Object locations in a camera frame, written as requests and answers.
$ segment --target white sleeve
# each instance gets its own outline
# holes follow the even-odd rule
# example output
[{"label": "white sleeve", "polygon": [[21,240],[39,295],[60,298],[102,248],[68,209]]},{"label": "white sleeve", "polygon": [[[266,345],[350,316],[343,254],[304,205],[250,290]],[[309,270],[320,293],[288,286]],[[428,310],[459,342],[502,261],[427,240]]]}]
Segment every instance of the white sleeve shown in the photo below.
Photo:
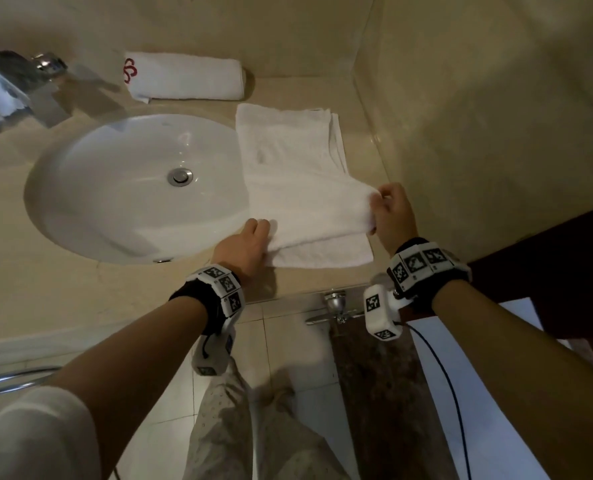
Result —
[{"label": "white sleeve", "polygon": [[39,387],[0,412],[0,480],[100,480],[92,415],[71,392]]}]

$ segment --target bathroom sink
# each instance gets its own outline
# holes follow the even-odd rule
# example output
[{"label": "bathroom sink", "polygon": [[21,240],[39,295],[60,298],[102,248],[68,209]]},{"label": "bathroom sink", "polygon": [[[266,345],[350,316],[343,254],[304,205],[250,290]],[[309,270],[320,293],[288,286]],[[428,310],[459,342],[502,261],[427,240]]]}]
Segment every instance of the bathroom sink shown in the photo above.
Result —
[{"label": "bathroom sink", "polygon": [[183,114],[114,121],[54,147],[25,202],[59,246],[119,264],[192,255],[248,218],[236,131]]}]

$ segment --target beige wall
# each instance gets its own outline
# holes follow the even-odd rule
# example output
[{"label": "beige wall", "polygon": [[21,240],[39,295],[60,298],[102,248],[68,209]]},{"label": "beige wall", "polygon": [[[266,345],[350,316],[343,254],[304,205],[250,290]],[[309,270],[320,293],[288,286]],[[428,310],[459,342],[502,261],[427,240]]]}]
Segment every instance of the beige wall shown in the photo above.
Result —
[{"label": "beige wall", "polygon": [[0,48],[122,80],[125,50],[242,60],[258,77],[348,73],[372,0],[0,0]]},{"label": "beige wall", "polygon": [[421,233],[466,259],[593,209],[593,17],[552,2],[569,30],[539,25],[548,0],[540,18],[518,1],[375,0],[354,67]]}]

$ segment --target patterned pants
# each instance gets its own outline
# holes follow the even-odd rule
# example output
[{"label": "patterned pants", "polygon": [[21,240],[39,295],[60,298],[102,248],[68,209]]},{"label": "patterned pants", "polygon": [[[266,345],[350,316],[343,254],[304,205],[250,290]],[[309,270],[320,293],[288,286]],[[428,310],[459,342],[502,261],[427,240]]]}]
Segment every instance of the patterned pants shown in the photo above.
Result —
[{"label": "patterned pants", "polygon": [[[349,480],[322,436],[293,418],[289,396],[260,413],[259,480]],[[184,480],[250,480],[252,418],[237,372],[212,378],[189,441]]]}]

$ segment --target hand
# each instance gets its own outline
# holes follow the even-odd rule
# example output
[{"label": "hand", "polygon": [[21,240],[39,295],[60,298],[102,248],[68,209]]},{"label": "hand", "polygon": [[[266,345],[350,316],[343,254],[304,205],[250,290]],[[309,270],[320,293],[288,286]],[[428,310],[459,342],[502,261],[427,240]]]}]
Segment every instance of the hand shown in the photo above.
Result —
[{"label": "hand", "polygon": [[374,193],[370,196],[370,208],[376,220],[376,228],[372,233],[377,234],[385,250],[390,256],[394,256],[399,246],[413,237],[418,237],[419,231],[416,229],[414,212],[403,186],[385,184],[378,190],[380,194]]},{"label": "hand", "polygon": [[268,248],[269,222],[248,219],[240,234],[226,237],[214,248],[212,263],[232,270],[241,280],[241,286],[252,281],[263,264]]}]

